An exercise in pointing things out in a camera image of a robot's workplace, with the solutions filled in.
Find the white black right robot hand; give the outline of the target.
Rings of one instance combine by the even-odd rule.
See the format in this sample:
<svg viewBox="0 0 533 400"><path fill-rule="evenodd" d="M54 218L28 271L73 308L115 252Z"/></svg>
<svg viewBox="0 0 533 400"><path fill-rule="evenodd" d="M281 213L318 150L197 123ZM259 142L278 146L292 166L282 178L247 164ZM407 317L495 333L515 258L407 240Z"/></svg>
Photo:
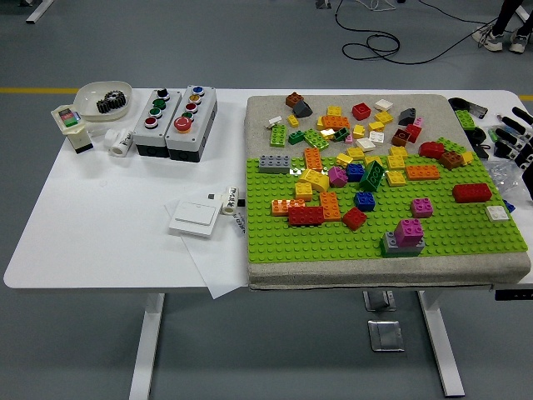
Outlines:
<svg viewBox="0 0 533 400"><path fill-rule="evenodd" d="M532 174L532 116L518 107L513 116L498 114L498 123L489 128L493 154L489 172L501 193L516 188L519 178L526 186Z"/></svg>

